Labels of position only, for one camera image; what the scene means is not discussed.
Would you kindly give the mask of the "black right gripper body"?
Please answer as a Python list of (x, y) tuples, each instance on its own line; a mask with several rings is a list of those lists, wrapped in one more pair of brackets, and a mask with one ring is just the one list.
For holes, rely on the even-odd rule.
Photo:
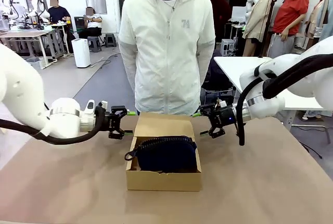
[(232, 105), (227, 105), (216, 110), (217, 127), (235, 125), (237, 123), (236, 114)]

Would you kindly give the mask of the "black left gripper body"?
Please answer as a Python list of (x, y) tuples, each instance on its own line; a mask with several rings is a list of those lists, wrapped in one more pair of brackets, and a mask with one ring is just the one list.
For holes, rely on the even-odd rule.
[(103, 120), (103, 131), (109, 131), (112, 128), (112, 123), (115, 118), (115, 114), (106, 111)]

